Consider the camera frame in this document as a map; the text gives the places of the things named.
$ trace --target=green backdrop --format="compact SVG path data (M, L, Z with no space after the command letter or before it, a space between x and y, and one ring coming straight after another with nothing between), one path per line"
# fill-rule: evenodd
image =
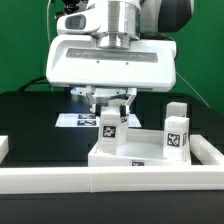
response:
M17 90L45 76L48 54L46 7L48 0L1 2L0 92ZM56 36L54 14L62 10L56 0L51 7L51 36ZM192 20L181 31L168 34L179 45L176 70L224 115L224 1L195 0ZM173 92L195 93L177 77Z

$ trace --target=white cube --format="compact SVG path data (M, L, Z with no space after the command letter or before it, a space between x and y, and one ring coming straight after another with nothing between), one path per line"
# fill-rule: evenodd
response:
M116 154L120 134L120 111L117 107L102 107L98 137L98 149L103 153Z
M124 105L126 102L127 100L123 100L123 99L109 100L108 107L120 107L120 105Z
M166 108L166 118L176 116L176 117L186 117L187 116L187 104L171 102L167 104Z

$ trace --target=white block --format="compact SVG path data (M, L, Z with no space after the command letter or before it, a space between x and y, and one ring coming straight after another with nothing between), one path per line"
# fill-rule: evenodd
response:
M98 137L98 147L101 152L116 154L120 124L119 108L102 107Z
M171 116L186 117L186 115L187 115L186 103L171 102L167 104L166 118Z
M123 99L109 100L108 107L120 107L120 105L124 105L126 102L127 100L123 100Z
M222 166L104 167L92 171L90 192L224 189Z
M204 165L224 165L224 155L201 135L190 136L190 148Z
M189 118L169 117L165 120L163 155L168 160L183 161L188 145Z
M8 137L0 136L0 163L4 160L8 152L9 152Z
M0 194L89 192L86 167L1 168Z

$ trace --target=black table surface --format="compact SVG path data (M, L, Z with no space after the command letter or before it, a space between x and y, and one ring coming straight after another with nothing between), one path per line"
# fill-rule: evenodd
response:
M224 153L224 118L184 94L138 93L132 107L144 129L163 130L166 105L188 104L190 134ZM87 166L98 128L57 128L60 113L90 106L62 92L0 94L0 135L9 137L1 168ZM0 223L222 223L224 191L0 195Z

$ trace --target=white base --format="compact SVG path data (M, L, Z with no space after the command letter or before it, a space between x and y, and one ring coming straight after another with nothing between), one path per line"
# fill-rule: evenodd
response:
M163 140L163 131L128 129L126 144L118 145L116 155L101 152L96 143L89 152L88 166L191 165L189 144L183 161L167 160L163 157Z
M213 164L223 161L204 138L192 137L199 159L214 152ZM7 138L0 139L4 151ZM224 190L224 165L0 169L0 194L160 190Z

